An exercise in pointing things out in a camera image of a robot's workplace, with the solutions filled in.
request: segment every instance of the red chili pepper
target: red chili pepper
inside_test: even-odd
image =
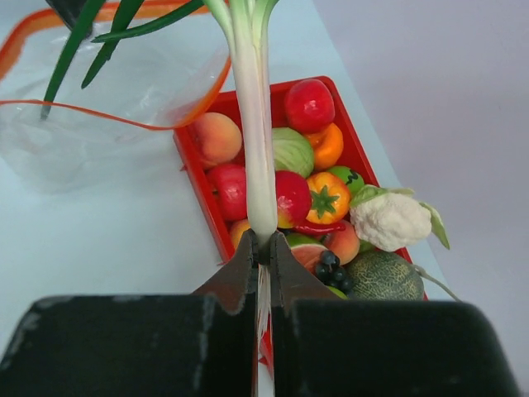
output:
[[[341,232],[345,229],[346,225],[343,222],[335,222],[329,225],[323,225],[319,223],[313,223],[308,220],[305,220],[302,224],[293,227],[295,232],[309,236],[323,236],[324,234],[328,233]]]

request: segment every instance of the orange bell pepper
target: orange bell pepper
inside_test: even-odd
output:
[[[321,132],[306,135],[314,150],[314,170],[322,171],[336,164],[344,151],[344,137],[340,128],[332,122]]]
[[[346,184],[330,172],[318,172],[307,178],[312,207],[307,220],[329,225],[340,221],[348,212],[351,194]]]

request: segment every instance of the green cabbage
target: green cabbage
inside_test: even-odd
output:
[[[274,168],[287,170],[307,178],[314,169],[314,151],[303,135],[292,128],[273,128]]]

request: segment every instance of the cantaloupe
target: cantaloupe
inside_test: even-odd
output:
[[[362,252],[346,265],[357,299],[423,300],[424,283],[415,267],[394,252]]]

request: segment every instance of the black object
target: black object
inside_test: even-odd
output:
[[[191,295],[42,299],[0,362],[0,395],[250,396],[255,234]],[[278,397],[520,395],[488,321],[468,304],[341,300],[270,243]]]
[[[45,0],[48,5],[57,13],[63,23],[70,29],[74,29],[79,15],[83,10],[87,0]],[[93,28],[87,33],[86,38],[88,39],[93,32]]]

